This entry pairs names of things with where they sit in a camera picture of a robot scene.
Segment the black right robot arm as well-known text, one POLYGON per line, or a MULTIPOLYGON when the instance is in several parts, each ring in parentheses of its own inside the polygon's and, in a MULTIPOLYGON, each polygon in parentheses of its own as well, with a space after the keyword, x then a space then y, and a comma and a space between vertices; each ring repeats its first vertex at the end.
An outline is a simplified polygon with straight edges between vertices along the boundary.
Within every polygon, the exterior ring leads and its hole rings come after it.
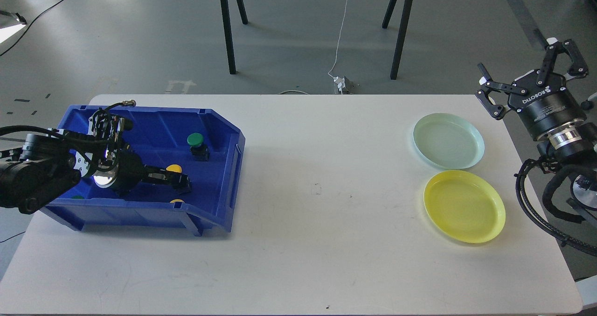
POLYGON ((596 225, 596 125, 587 121, 595 96, 578 103, 567 82, 589 73, 572 39, 543 41, 545 56, 541 67, 525 73, 510 84, 495 81, 486 67, 476 97, 490 116, 501 120, 515 112, 529 136, 537 142, 539 158, 527 159, 514 175, 517 200, 531 222, 559 241, 595 256, 596 247, 551 225, 531 205, 525 180, 531 169, 552 174, 541 203, 555 218, 565 222, 596 225))

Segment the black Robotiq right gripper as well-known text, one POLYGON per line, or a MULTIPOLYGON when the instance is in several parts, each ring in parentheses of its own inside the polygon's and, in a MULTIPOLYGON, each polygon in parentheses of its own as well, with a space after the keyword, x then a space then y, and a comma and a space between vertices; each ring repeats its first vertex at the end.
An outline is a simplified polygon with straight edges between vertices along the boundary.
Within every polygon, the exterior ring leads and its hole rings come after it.
POLYGON ((477 67, 482 74, 476 97, 486 111, 496 120, 502 120, 510 108, 517 112, 533 141, 545 140, 549 131, 557 127, 584 122, 588 116, 567 89, 567 81, 585 78, 589 68, 576 42, 567 39, 547 39, 545 56, 539 73, 530 71, 513 81, 513 84, 495 82, 483 63, 477 67), (554 73, 558 55, 566 54, 571 65, 566 73, 554 73), (495 104, 491 92, 509 95, 508 105, 495 104))

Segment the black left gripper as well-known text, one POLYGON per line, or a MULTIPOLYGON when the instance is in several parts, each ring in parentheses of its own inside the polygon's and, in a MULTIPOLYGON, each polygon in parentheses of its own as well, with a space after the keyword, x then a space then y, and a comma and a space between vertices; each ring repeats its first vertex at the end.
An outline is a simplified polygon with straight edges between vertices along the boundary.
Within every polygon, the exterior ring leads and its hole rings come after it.
POLYGON ((145 166, 136 152, 126 150, 119 152, 118 165, 111 171, 96 172, 92 179, 96 186, 109 189, 118 196, 124 196, 139 182, 167 185, 178 194, 192 192, 192 184, 181 166, 160 168, 145 166))

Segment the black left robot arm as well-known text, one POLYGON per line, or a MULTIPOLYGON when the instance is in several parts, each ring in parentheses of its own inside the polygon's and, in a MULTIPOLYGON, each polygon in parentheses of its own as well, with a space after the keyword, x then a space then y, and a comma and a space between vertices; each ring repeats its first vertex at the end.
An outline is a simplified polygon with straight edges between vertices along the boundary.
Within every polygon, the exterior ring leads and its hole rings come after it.
POLYGON ((189 193, 191 181, 186 174, 145 165, 124 140, 133 123, 111 110, 135 105, 134 100, 126 100, 99 108, 88 119, 87 133, 2 127, 1 135, 26 132, 27 137, 23 146, 1 152, 1 206, 33 214, 83 178, 92 178, 98 187, 118 194, 129 192, 138 183, 168 185, 178 193, 189 193))

